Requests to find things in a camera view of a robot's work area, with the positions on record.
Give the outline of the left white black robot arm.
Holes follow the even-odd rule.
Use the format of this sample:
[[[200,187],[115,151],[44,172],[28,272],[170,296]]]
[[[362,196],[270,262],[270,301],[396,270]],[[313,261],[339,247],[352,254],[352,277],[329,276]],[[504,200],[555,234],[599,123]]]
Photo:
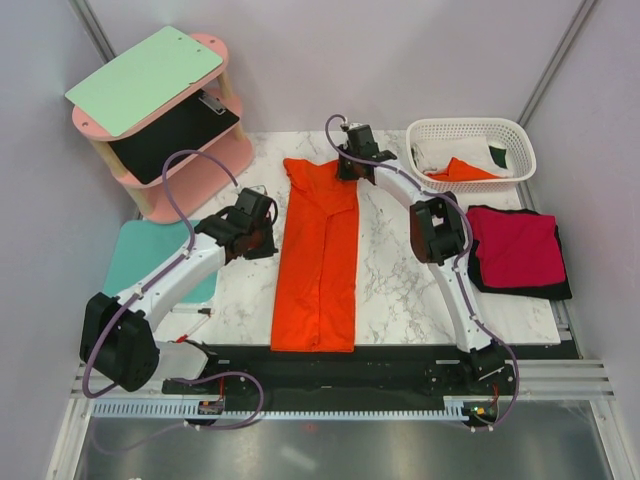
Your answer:
[[[142,280],[115,296],[95,294],[86,305],[79,351],[84,395],[96,395],[89,386],[93,371],[128,392],[155,380],[186,383],[198,393],[215,389],[220,371],[204,346],[158,341],[154,333],[188,293],[231,261],[274,256],[277,217],[273,198],[244,188],[233,205],[188,223],[187,241]]]

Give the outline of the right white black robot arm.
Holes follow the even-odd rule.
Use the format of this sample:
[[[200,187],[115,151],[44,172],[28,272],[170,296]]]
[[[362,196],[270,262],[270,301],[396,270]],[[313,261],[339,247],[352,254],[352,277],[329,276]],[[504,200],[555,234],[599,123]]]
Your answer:
[[[338,153],[337,177],[366,180],[407,210],[412,252],[435,278],[454,327],[461,363],[459,384],[469,393],[483,392],[504,369],[505,361],[497,335],[485,325],[468,276],[473,236],[457,198],[422,185],[394,153],[379,148],[369,125],[350,122],[341,114],[330,116],[326,123],[335,119],[346,134],[343,144],[336,144],[329,128],[324,129]]]

